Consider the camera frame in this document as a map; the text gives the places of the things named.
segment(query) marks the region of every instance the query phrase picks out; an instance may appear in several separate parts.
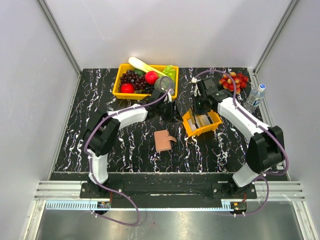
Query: yellow crate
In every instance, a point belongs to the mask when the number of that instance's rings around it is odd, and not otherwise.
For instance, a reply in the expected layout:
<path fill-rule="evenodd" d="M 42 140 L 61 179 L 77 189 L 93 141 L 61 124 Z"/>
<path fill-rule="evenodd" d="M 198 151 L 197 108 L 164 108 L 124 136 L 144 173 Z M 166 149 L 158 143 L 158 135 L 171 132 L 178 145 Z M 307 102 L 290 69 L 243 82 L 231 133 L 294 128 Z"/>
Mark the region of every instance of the yellow crate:
<path fill-rule="evenodd" d="M 154 69 L 159 70 L 162 72 L 166 65 L 150 65 Z M 172 67 L 175 70 L 175 90 L 172 99 L 176 99 L 178 96 L 178 78 L 179 78 L 179 68 L 177 66 Z M 117 99 L 133 99 L 133 100 L 141 100 L 144 99 L 146 96 L 150 96 L 150 94 L 137 94 L 137 93 L 121 93 L 118 91 L 120 85 L 120 77 L 124 74 L 127 70 L 133 70 L 134 67 L 131 66 L 129 63 L 120 64 L 118 73 L 116 75 L 114 87 L 112 90 L 113 95 L 116 96 Z"/>
<path fill-rule="evenodd" d="M 213 121 L 213 124 L 197 128 L 195 131 L 191 130 L 191 127 L 188 123 L 188 120 L 191 118 L 190 113 L 187 111 L 186 114 L 183 115 L 183 117 L 182 117 L 183 126 L 186 130 L 186 133 L 188 134 L 188 137 L 200 136 L 200 134 L 203 134 L 203 133 L 206 133 L 209 131 L 215 131 L 218 128 L 219 124 L 222 124 L 222 120 L 216 112 L 211 110 L 210 112 L 208 112 L 208 115 L 210 116 L 211 120 Z"/>

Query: white wall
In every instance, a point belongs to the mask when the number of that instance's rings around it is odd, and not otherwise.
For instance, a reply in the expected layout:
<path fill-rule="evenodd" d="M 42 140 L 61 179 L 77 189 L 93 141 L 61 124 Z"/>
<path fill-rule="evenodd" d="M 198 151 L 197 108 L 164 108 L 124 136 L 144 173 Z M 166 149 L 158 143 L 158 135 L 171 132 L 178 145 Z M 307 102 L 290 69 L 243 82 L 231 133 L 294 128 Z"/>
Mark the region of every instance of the white wall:
<path fill-rule="evenodd" d="M 0 1 L 0 233 L 17 240 L 77 76 L 35 0 Z"/>
<path fill-rule="evenodd" d="M 301 1 L 258 73 L 274 123 L 283 128 L 289 172 L 301 181 L 320 234 L 320 1 Z"/>
<path fill-rule="evenodd" d="M 249 67 L 290 0 L 46 0 L 81 68 Z"/>

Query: marble table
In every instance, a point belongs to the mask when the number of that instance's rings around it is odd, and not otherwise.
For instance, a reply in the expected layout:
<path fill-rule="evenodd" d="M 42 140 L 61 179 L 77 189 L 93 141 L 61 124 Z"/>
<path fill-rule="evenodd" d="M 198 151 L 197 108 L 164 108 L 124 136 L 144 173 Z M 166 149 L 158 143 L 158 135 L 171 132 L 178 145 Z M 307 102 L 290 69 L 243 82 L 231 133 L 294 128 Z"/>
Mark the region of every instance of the marble table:
<path fill-rule="evenodd" d="M 177 107 L 183 116 L 190 107 L 190 92 L 194 89 L 191 78 L 208 68 L 179 68 Z M 246 68 L 216 68 L 226 72 L 243 73 L 250 77 Z M 66 131 L 61 143 L 51 180 L 61 179 L 64 174 L 88 173 L 88 156 L 80 133 L 92 113 L 119 110 L 135 103 L 134 100 L 117 99 L 112 94 L 117 68 L 84 69 L 76 92 Z M 221 74 L 208 73 L 218 82 Z M 250 81 L 245 91 L 237 95 L 243 104 L 251 91 Z M 261 119 L 259 109 L 254 113 Z M 247 142 L 233 124 L 225 118 L 215 132 L 198 137 L 188 137 L 182 122 L 163 122 L 160 117 L 135 123 L 118 132 L 114 147 L 109 154 L 109 172 L 174 172 L 213 173 L 235 172 L 245 163 Z M 158 153 L 155 150 L 154 132 L 167 129 L 177 139 L 172 150 Z"/>

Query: small yellow basket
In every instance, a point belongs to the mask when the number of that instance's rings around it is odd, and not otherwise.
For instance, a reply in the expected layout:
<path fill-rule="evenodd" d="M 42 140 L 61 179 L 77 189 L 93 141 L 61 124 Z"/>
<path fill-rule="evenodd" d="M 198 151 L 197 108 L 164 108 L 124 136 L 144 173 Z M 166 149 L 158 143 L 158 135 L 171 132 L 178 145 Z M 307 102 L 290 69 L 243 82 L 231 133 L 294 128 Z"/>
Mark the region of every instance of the small yellow basket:
<path fill-rule="evenodd" d="M 159 70 L 162 72 L 166 65 L 150 65 L 154 69 Z M 179 78 L 179 68 L 177 66 L 172 67 L 175 70 L 175 90 L 172 99 L 176 99 L 178 96 L 178 78 Z M 120 64 L 118 73 L 116 75 L 115 83 L 113 86 L 112 94 L 116 96 L 117 99 L 133 99 L 133 100 L 141 100 L 144 99 L 146 96 L 150 96 L 150 94 L 137 94 L 137 93 L 121 93 L 118 91 L 120 85 L 120 77 L 124 74 L 127 70 L 133 70 L 134 67 L 131 66 L 129 63 Z"/>
<path fill-rule="evenodd" d="M 194 131 L 192 131 L 191 127 L 190 127 L 190 121 L 191 121 L 191 116 L 190 113 L 187 111 L 185 115 L 183 115 L 182 119 L 183 119 L 183 126 L 186 130 L 186 133 L 188 134 L 188 137 L 192 137 L 192 136 L 200 136 L 200 134 L 209 132 L 209 131 L 215 131 L 219 124 L 222 124 L 222 120 L 219 117 L 219 115 L 214 112 L 214 111 L 210 111 L 208 112 L 208 115 L 210 116 L 213 124 L 209 124 L 200 128 L 196 128 Z"/>

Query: water bottle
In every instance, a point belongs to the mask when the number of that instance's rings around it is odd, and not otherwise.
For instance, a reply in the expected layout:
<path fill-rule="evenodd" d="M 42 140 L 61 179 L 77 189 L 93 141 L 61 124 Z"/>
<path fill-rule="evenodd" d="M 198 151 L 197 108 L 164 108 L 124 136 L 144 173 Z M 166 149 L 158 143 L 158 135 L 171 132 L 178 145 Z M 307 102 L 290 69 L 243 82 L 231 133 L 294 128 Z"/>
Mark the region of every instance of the water bottle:
<path fill-rule="evenodd" d="M 261 103 L 262 99 L 266 95 L 265 92 L 266 86 L 263 84 L 260 84 L 257 87 L 254 87 L 251 92 L 249 97 L 246 99 L 246 102 L 244 103 L 243 107 L 249 112 L 253 113 L 258 105 Z"/>

